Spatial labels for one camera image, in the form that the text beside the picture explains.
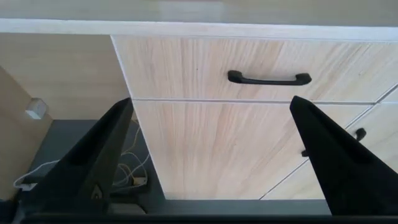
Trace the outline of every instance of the black drawer handle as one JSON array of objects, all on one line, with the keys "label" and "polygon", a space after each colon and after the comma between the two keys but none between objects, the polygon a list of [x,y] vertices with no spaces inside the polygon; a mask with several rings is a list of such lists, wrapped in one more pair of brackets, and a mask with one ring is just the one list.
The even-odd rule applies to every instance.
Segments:
[{"label": "black drawer handle", "polygon": [[[355,138],[356,138],[357,141],[360,141],[360,140],[365,138],[366,134],[367,133],[366,133],[364,128],[359,128],[358,130],[355,131]],[[302,151],[301,152],[301,156],[302,157],[308,157],[307,150]]]},{"label": "black drawer handle", "polygon": [[312,78],[309,74],[302,73],[296,75],[296,80],[294,81],[254,80],[250,78],[244,78],[241,72],[232,70],[228,72],[228,80],[238,84],[302,86],[310,83]]}]

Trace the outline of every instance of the white plug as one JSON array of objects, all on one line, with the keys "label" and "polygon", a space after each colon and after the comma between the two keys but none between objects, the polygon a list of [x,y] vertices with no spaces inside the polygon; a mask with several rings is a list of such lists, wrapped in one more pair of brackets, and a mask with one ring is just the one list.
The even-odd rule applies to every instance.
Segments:
[{"label": "white plug", "polygon": [[42,119],[46,111],[47,105],[40,98],[33,98],[26,109],[26,113],[32,119]]}]

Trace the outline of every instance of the light wood grain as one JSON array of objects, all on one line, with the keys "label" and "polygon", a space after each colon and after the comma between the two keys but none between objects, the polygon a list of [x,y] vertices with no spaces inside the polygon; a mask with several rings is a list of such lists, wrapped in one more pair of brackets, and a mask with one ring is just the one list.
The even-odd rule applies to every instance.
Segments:
[{"label": "light wood grain", "polygon": [[0,65],[53,119],[98,119],[129,97],[109,36],[0,34]]},{"label": "light wood grain", "polygon": [[[368,134],[361,143],[395,171],[398,171],[397,114],[398,105],[377,105],[349,128],[351,134],[364,128]],[[324,196],[309,161],[264,197],[265,200],[321,198]]]},{"label": "light wood grain", "polygon": [[[288,104],[134,101],[167,199],[259,199],[305,159]],[[321,106],[346,125],[367,106]]]},{"label": "light wood grain", "polygon": [[30,96],[0,67],[0,199],[13,197],[12,183],[28,171],[52,119],[25,113]]},{"label": "light wood grain", "polygon": [[[398,44],[300,40],[114,37],[133,98],[376,101],[398,82]],[[231,83],[247,78],[294,80],[305,86]]]},{"label": "light wood grain", "polygon": [[395,0],[2,0],[0,32],[398,40]]}]

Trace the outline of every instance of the wooden drawer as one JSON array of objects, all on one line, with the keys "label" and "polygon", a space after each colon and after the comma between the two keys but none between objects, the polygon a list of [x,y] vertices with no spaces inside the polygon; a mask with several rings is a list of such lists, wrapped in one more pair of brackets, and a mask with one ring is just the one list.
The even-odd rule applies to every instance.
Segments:
[{"label": "wooden drawer", "polygon": [[[364,128],[367,135],[361,143],[395,171],[398,171],[397,114],[398,105],[377,105],[349,128],[351,133]],[[264,197],[265,200],[321,198],[324,196],[310,161]]]},{"label": "wooden drawer", "polygon": [[[319,40],[196,39],[113,36],[133,98],[374,102],[398,82],[398,44]],[[304,86],[243,85],[246,78]]]},{"label": "wooden drawer", "polygon": [[[167,199],[259,199],[305,158],[288,104],[134,101]],[[367,106],[320,107],[342,125]]]}]

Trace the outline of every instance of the dark gray floor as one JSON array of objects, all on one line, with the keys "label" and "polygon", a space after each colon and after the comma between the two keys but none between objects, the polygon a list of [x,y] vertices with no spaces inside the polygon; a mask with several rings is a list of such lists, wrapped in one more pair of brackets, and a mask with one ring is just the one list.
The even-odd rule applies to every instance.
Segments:
[{"label": "dark gray floor", "polygon": [[[94,120],[55,120],[38,151],[31,169],[47,161],[61,159],[72,146],[95,124]],[[131,122],[123,148],[129,148],[138,125]],[[143,161],[148,150],[142,134],[133,152]],[[135,167],[138,163],[134,158],[122,158],[123,162]],[[324,200],[165,200],[152,161],[145,164],[149,175],[149,190],[140,194],[139,201],[148,213],[155,214],[203,214],[203,215],[330,215],[328,205]],[[27,181],[45,175],[51,166],[43,167]]]}]

